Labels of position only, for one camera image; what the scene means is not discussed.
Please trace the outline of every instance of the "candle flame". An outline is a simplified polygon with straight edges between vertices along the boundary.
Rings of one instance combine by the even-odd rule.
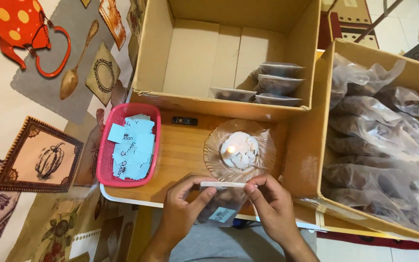
[[[229,146],[228,148],[227,148],[227,152],[229,152],[229,153],[233,153],[233,152],[235,152],[236,151],[236,147],[235,146]]]

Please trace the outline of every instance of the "teapot handle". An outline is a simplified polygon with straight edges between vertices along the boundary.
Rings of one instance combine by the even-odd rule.
[[[43,69],[40,66],[40,56],[37,56],[36,57],[36,67],[38,69],[38,72],[40,72],[40,74],[42,74],[45,77],[55,77],[59,73],[61,73],[61,71],[64,68],[64,66],[66,65],[67,59],[69,58],[69,55],[70,55],[70,48],[71,48],[71,46],[70,46],[70,37],[69,37],[69,34],[62,27],[56,26],[54,28],[54,30],[55,31],[61,31],[62,33],[64,33],[66,35],[66,37],[67,37],[67,52],[66,52],[66,56],[64,57],[64,60],[62,60],[61,65],[53,73],[46,73],[45,71],[43,71]]]

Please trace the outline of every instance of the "pink plastic basket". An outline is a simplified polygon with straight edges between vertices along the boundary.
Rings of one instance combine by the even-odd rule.
[[[152,133],[154,136],[154,155],[151,161],[150,170],[145,178],[140,180],[133,180],[126,178],[125,180],[113,176],[113,151],[116,143],[108,140],[109,131],[113,123],[118,125],[125,125],[125,118],[128,116],[135,116],[138,114],[145,114],[151,117],[151,121],[155,123]],[[96,165],[96,177],[98,181],[105,186],[118,188],[133,188],[140,187],[153,177],[154,168],[156,166],[156,159],[158,158],[159,139],[161,135],[161,114],[157,107],[149,104],[129,103],[121,104],[113,107],[109,113],[108,120],[104,126],[104,131],[101,137],[100,151],[98,153],[98,162]]]

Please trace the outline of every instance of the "open cardboard box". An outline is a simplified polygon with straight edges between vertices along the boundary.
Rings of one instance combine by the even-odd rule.
[[[322,167],[338,156],[325,145],[335,52],[366,68],[379,63],[389,70],[398,59],[405,59],[405,69],[392,85],[419,92],[418,61],[341,39],[334,41],[316,64],[311,111],[290,123],[282,185],[296,197],[298,203],[366,228],[419,242],[419,232],[339,204],[321,193]]]
[[[278,122],[311,109],[320,0],[148,0],[131,102],[160,109]],[[249,90],[263,62],[296,63],[300,107],[212,98]]]

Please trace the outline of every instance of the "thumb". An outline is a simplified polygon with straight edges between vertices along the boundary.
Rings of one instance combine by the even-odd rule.
[[[214,187],[206,188],[188,205],[189,208],[192,212],[195,212],[196,215],[200,214],[203,208],[211,201],[214,194],[216,194],[216,191],[217,190]]]
[[[272,210],[272,207],[269,205],[268,201],[266,201],[265,197],[263,194],[261,194],[261,191],[257,187],[251,184],[247,184],[245,185],[244,190],[253,205],[257,208],[260,217]]]

